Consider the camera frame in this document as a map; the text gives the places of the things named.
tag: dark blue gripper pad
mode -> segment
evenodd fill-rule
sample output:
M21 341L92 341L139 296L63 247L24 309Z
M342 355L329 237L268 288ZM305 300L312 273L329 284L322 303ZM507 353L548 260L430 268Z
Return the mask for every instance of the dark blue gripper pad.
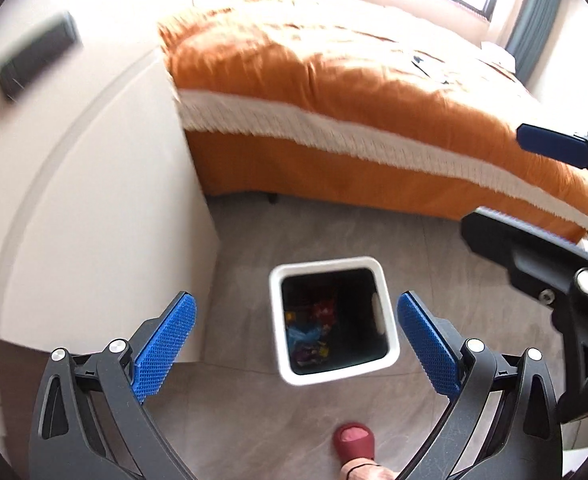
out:
M436 393L450 400L460 394L458 360L413 295L398 299L398 322Z
M139 402L161 389L176 355L196 322L196 301L184 294L134 362L132 390Z

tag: teal curtain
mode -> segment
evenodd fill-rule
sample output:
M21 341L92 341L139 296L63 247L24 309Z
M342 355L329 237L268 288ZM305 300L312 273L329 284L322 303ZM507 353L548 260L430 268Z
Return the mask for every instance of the teal curtain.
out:
M527 83L552 30L561 0L525 0L506 50L516 60L516 77Z

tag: silver screw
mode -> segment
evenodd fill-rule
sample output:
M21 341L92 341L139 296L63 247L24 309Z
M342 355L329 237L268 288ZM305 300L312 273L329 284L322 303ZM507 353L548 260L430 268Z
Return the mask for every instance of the silver screw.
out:
M554 303L555 299L556 296L551 288L546 288L545 290L540 291L540 294L538 295L538 301L540 301L540 303L544 304L545 306Z
M62 348L57 348L52 352L52 361L59 361L64 359L66 352Z
M588 269L579 271L576 275L576 284L585 294L588 294Z
M538 348L530 348L528 350L528 357L535 361L540 361L543 358L543 354L541 354Z
M122 339L115 339L111 343L109 343L109 351L113 354L120 354L127 346Z
M470 339L468 341L468 348L472 352L482 352L483 350L485 350L485 343L483 343L480 339Z

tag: floor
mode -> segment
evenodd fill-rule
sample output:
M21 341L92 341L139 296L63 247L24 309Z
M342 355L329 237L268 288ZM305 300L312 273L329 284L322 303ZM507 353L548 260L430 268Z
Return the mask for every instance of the floor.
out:
M204 359L175 365L146 403L199 479L335 478L330 437L346 420L369 425L376 458L401 470L447 405L402 333L401 358L390 368L316 386L284 383L267 290L278 264L373 256L392 302L411 289L463 336L518 355L536 346L562 391L562 346L547 309L512 290L503 269L471 254L456 222L288 197L272 205L263 194L215 198L209 206L221 251ZM480 426L487 429L490 419L488 412ZM575 430L565 428L566 444ZM474 435L476 447L462 463L473 460L483 437Z

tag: bed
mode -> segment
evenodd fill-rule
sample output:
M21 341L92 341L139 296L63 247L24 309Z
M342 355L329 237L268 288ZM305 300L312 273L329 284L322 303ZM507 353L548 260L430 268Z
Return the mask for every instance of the bed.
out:
M588 237L588 172L516 143L521 123L559 125L449 30L358 0L244 0L159 32L206 194L450 219L485 205Z

